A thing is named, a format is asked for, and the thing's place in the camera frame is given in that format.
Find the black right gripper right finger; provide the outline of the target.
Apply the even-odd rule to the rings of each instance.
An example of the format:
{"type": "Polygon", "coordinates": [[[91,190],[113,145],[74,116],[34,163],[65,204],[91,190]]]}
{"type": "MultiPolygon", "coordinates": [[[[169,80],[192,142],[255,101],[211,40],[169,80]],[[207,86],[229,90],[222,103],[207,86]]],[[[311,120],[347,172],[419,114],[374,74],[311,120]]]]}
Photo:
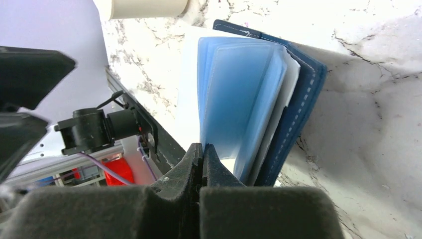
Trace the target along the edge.
{"type": "Polygon", "coordinates": [[[208,181],[200,190],[203,239],[341,239],[329,196],[315,187],[246,187],[205,147],[208,181]]]}

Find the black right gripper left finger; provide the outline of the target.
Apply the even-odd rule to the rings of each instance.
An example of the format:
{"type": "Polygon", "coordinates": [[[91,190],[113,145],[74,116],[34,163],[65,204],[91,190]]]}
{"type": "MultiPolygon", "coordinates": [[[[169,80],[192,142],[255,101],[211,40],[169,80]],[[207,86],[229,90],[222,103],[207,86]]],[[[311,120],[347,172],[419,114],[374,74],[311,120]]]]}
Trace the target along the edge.
{"type": "Polygon", "coordinates": [[[150,186],[43,187],[13,210],[3,239],[197,239],[203,147],[150,186]]]}

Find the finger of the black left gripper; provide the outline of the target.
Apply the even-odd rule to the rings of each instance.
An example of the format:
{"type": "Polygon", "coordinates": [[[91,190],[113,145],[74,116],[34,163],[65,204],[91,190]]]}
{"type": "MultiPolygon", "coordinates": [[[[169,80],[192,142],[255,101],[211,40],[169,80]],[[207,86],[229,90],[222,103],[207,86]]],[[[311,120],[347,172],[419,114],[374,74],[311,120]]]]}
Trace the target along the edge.
{"type": "Polygon", "coordinates": [[[28,113],[0,114],[0,181],[47,134],[48,121],[28,113]]]}
{"type": "Polygon", "coordinates": [[[75,67],[75,60],[56,50],[1,46],[0,109],[36,109],[75,67]]]}

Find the blue leather card holder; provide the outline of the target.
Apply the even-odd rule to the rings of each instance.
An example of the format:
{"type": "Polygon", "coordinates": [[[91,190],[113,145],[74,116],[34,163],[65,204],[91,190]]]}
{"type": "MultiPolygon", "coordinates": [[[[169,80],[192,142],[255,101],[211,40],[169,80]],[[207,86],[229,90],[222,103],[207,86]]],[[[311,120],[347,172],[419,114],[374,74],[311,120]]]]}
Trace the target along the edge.
{"type": "Polygon", "coordinates": [[[216,20],[187,29],[174,134],[212,144],[248,186],[271,186],[304,125],[327,66],[296,44],[216,20]]]}

